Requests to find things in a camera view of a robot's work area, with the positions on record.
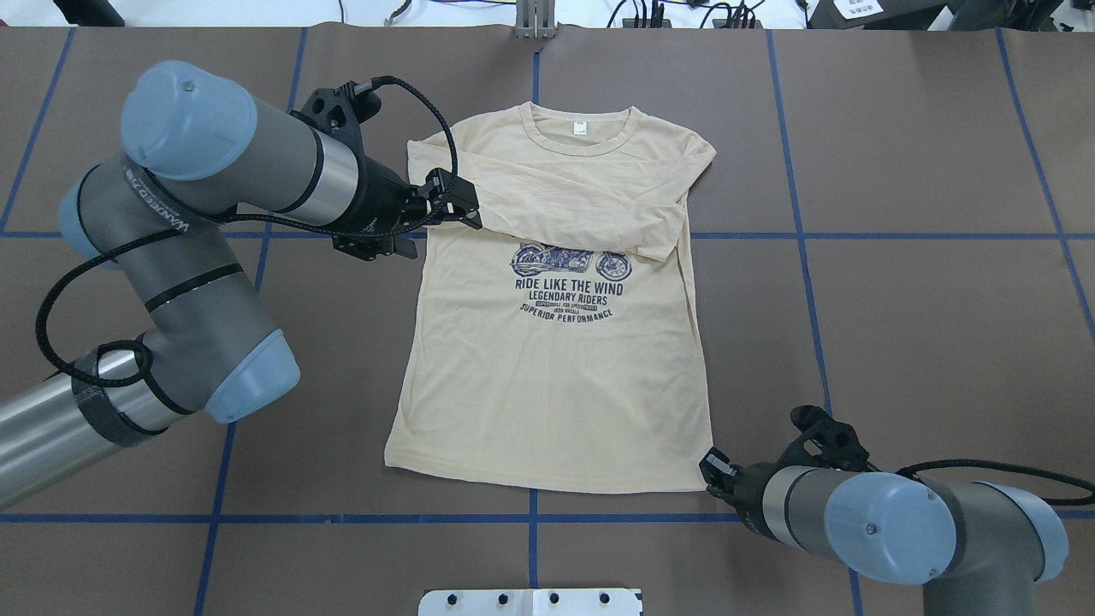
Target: t-shirt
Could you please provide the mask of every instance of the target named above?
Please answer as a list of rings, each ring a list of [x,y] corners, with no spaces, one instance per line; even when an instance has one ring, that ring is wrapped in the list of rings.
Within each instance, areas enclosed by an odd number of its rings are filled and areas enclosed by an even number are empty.
[[[635,107],[452,127],[483,229],[427,232],[388,466],[573,492],[702,490],[711,448],[685,196],[715,155]],[[419,178],[441,133],[407,144]]]

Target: blue cap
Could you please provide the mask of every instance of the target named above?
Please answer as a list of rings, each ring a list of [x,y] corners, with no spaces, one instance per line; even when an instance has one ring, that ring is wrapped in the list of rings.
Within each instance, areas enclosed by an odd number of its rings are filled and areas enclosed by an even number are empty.
[[[1007,497],[1034,525],[1038,539],[1041,541],[1041,551],[1045,557],[1041,574],[1035,578],[1035,582],[1048,582],[1056,578],[1064,569],[1064,559],[1069,556],[1069,536],[1064,533],[1064,523],[1053,508],[1026,490],[996,486],[988,481],[976,481],[976,484],[993,488]]]
[[[88,232],[83,230],[83,222],[80,221],[80,189],[83,187],[83,181],[90,174],[91,171],[84,173],[79,182],[72,184],[69,191],[65,193],[61,198],[60,207],[57,208],[57,223],[60,225],[61,236],[89,260],[102,254],[95,244],[88,239]],[[122,265],[118,265],[116,260],[107,260],[101,267],[120,269]]]
[[[889,473],[864,473],[838,486],[825,508],[825,532],[845,565],[897,584],[923,584],[941,576],[957,545],[943,499]]]
[[[247,149],[258,109],[239,83],[178,60],[145,71],[122,109],[122,144],[169,179],[201,179]]]
[[[206,403],[217,423],[232,423],[277,400],[300,382],[281,330],[274,330],[228,375]]]

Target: metal cylinder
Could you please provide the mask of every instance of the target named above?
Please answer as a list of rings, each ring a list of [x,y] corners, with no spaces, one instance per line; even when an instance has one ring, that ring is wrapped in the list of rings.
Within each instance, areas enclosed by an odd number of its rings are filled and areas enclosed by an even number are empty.
[[[120,379],[136,371],[132,353],[115,351],[99,372]],[[157,431],[183,419],[141,382],[107,390],[111,404],[140,428]],[[57,375],[15,398],[0,403],[0,510],[120,451],[84,419],[72,394],[72,380]]]

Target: white bracket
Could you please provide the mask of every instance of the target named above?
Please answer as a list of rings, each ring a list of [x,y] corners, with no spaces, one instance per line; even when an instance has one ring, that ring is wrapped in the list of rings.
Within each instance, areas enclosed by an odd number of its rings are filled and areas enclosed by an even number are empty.
[[[555,38],[555,0],[517,0],[518,38]]]
[[[643,616],[643,591],[430,591],[418,603],[418,616]]]

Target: paper label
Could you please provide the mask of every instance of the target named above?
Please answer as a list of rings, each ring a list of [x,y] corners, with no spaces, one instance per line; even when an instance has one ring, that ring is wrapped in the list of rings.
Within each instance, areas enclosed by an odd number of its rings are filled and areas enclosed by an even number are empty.
[[[833,0],[837,10],[845,20],[855,20],[883,12],[878,0]]]

